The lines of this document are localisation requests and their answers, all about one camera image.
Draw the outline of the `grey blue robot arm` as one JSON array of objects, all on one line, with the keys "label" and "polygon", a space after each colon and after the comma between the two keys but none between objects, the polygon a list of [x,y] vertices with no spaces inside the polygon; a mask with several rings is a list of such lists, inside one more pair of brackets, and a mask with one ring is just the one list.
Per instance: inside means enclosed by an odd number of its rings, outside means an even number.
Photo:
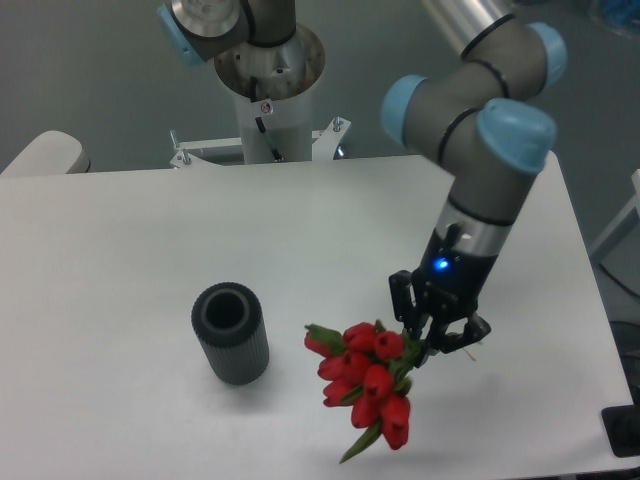
[{"label": "grey blue robot arm", "polygon": [[[395,318],[424,356],[482,340],[478,298],[556,138],[530,100],[567,64],[561,35],[523,24],[503,1],[429,1],[427,12],[460,56],[439,82],[397,80],[381,106],[384,131],[454,181],[419,266],[389,279]],[[188,64],[213,62],[239,100],[247,163],[308,161],[305,95],[323,48],[291,1],[167,1],[160,24]]]}]

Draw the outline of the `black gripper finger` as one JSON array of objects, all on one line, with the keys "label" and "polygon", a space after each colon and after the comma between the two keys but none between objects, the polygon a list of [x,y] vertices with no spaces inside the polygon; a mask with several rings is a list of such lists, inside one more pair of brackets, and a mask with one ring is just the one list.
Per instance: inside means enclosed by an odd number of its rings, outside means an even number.
[{"label": "black gripper finger", "polygon": [[411,273],[400,270],[389,277],[389,288],[395,319],[403,325],[411,339],[419,340],[431,315],[415,297]]},{"label": "black gripper finger", "polygon": [[483,340],[492,331],[490,324],[477,313],[466,318],[461,332],[449,331],[450,323],[434,318],[425,339],[428,356],[448,354]]}]

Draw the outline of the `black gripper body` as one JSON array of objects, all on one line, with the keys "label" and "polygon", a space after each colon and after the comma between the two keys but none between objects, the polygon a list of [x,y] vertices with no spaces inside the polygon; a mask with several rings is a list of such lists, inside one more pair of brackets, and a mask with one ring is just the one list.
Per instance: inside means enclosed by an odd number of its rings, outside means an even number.
[{"label": "black gripper body", "polygon": [[445,320],[471,316],[496,260],[497,256],[476,256],[447,248],[445,241],[433,234],[412,272],[419,311]]}]

